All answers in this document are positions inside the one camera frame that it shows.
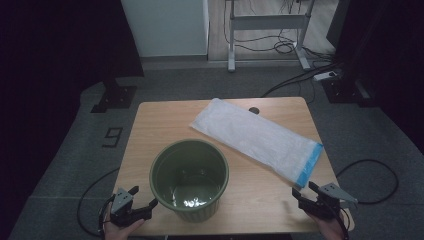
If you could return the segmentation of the black curtain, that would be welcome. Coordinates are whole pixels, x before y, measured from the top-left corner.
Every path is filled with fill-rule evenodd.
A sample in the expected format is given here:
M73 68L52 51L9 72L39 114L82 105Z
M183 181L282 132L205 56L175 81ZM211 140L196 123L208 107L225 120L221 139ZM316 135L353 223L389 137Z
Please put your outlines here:
M424 0L338 0L335 80L362 83L424 154Z
M122 0L0 0L0 141L64 134L81 92L141 76Z

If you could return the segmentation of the black stand base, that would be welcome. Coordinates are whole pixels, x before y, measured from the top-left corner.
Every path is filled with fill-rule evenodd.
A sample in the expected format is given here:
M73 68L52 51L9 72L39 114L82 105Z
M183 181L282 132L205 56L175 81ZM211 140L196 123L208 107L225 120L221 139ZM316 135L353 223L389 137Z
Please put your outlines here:
M92 113L105 113L109 109L128 109L135 96L136 86L120 86L115 79L103 81L105 91Z
M377 106L375 99L359 81L351 85L342 80L324 80L322 86L330 103L357 104L365 108Z

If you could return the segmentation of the white cabinet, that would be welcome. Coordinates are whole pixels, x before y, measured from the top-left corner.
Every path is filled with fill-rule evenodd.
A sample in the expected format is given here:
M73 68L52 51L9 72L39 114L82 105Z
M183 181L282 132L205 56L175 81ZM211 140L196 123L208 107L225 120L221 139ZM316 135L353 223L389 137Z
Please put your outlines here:
M208 0L121 0L138 54L206 56Z

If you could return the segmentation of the person's left hand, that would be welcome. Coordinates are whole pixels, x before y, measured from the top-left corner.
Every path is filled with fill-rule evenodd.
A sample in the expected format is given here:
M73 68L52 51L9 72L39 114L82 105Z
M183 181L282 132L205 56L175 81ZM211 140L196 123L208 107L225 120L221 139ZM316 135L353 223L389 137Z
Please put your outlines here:
M145 220L140 219L128 227L118 227L107 218L103 223L105 240L128 240L129 235L140 228L144 223Z

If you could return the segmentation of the white power strip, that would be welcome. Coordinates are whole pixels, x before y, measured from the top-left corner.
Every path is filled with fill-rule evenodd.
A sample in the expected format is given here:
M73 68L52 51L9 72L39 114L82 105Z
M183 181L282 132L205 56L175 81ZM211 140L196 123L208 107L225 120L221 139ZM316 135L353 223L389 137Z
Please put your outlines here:
M337 74L334 71L329 71L329 72L316 74L314 75L313 79L314 81L322 81L322 80L328 80L334 77L337 77Z

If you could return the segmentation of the person's right hand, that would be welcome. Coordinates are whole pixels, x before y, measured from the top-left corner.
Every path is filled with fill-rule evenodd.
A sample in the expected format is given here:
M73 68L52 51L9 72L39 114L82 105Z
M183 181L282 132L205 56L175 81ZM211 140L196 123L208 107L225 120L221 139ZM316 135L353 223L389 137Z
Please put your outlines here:
M339 214L338 218L331 220L323 220L310 213L307 213L307 215L316 223L319 232L326 240L350 240L342 213Z

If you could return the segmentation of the white metal desk frame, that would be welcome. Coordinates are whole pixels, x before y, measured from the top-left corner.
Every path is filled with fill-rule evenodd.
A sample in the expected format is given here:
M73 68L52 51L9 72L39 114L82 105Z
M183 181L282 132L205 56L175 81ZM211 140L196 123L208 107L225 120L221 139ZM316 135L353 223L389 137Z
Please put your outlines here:
M230 16L229 16L229 44L228 44L228 66L229 72L234 72L236 69L235 62L235 41L234 33L236 31L248 30L282 30L282 29L295 29L299 30L297 40L292 44L294 52L296 53L300 65L307 71L311 66L306 58L306 52L303 49L304 40L309 26L312 15L312 10L315 0L310 0L307 10L304 14L281 14L281 15L259 15L248 16L235 14L235 0L225 0L230 2Z

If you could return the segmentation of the green plastic trash bin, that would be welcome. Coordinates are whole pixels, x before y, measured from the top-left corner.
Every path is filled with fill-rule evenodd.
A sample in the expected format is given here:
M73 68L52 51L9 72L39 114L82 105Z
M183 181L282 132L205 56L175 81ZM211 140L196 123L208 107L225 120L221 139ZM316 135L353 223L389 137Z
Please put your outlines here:
M165 147L152 163L149 182L153 195L183 221L211 218L229 181L223 153L200 139L185 139Z

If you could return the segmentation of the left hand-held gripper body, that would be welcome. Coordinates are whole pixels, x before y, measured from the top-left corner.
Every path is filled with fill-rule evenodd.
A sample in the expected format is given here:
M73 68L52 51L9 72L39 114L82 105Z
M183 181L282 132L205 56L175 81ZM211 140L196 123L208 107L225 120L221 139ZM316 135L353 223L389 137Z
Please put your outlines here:
M110 221L118 227L128 227L138 221L131 216L134 196L130 195L128 191L119 188L110 208Z

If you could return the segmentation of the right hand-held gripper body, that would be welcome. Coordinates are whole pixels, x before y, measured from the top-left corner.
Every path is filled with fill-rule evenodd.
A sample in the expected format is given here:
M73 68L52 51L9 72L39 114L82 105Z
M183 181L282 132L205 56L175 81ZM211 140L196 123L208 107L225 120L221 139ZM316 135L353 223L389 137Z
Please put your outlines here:
M319 186L319 193L316 194L315 207L309 213L323 220L331 220L339 216L342 200L353 204L358 203L357 198L334 183Z

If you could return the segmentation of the white plastic bag blue band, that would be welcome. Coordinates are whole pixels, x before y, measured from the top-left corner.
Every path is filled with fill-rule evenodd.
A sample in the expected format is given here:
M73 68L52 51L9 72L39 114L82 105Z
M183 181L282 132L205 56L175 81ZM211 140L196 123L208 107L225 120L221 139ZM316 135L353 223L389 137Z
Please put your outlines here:
M218 98L196 116L191 127L271 167L301 188L323 150L314 140Z

